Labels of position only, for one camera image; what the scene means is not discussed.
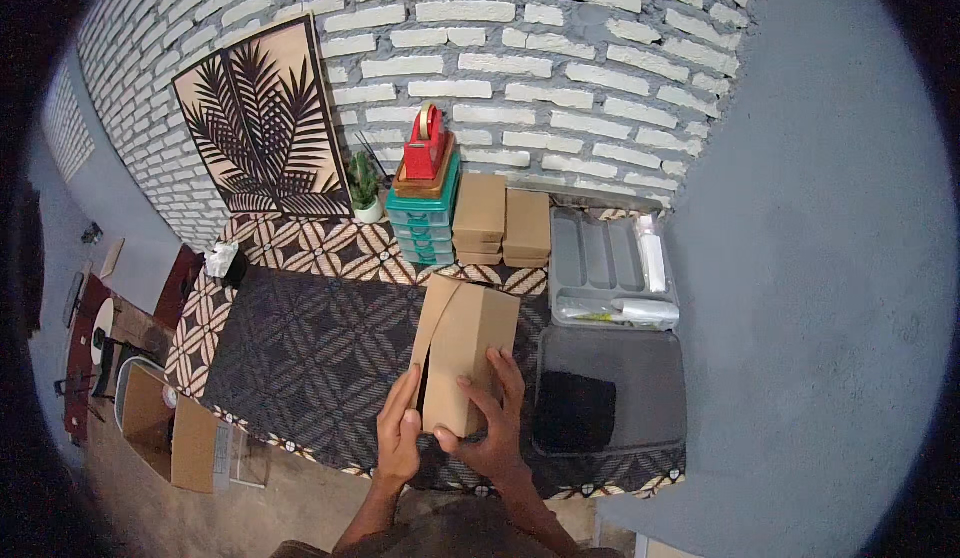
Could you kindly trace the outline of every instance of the wrist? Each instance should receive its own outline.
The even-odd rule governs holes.
[[[399,496],[403,491],[403,486],[407,484],[401,477],[373,472],[373,483],[370,485],[370,493],[380,496]]]
[[[492,483],[493,487],[503,496],[504,493],[532,486],[533,471],[525,463],[521,462],[516,466],[504,470],[496,477],[491,477],[490,483]]]

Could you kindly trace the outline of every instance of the person's shirt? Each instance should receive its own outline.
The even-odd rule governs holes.
[[[316,558],[326,556],[303,543],[283,545],[270,558]],[[466,498],[448,504],[412,522],[397,524],[383,533],[359,540],[333,558],[471,558],[524,556],[557,558],[530,535],[507,521],[503,505],[496,500]],[[623,558],[607,548],[584,549],[586,558]]]

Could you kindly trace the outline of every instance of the hand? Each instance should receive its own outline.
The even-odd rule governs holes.
[[[420,382],[420,372],[419,364],[404,372],[390,388],[383,410],[376,416],[379,458],[373,479],[397,491],[420,469],[417,436],[421,432],[421,416],[408,408]]]
[[[474,387],[465,376],[457,377],[463,395],[486,416],[486,439],[466,444],[443,426],[434,428],[433,434],[444,452],[460,459],[499,488],[518,477],[529,479],[530,476],[530,468],[521,457],[521,409],[526,385],[509,350],[487,348],[486,359],[503,384],[502,408],[486,390]]]

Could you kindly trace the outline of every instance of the wooden board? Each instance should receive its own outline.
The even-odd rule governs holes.
[[[190,135],[232,213],[354,215],[325,87],[309,14],[174,77]]]
[[[453,132],[446,133],[446,147],[439,162],[437,176],[433,179],[407,179],[407,168],[403,161],[393,178],[393,190],[399,198],[417,198],[420,200],[439,200],[444,194],[444,181],[450,170],[450,157],[453,156]]]

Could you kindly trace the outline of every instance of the white round table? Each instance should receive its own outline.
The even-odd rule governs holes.
[[[102,329],[106,337],[111,336],[111,332],[114,330],[114,298],[106,298],[100,305],[97,318],[93,321],[93,333],[96,334],[98,329]],[[103,357],[103,350],[94,347],[93,335],[91,335],[90,358],[93,360],[94,366],[99,365]]]

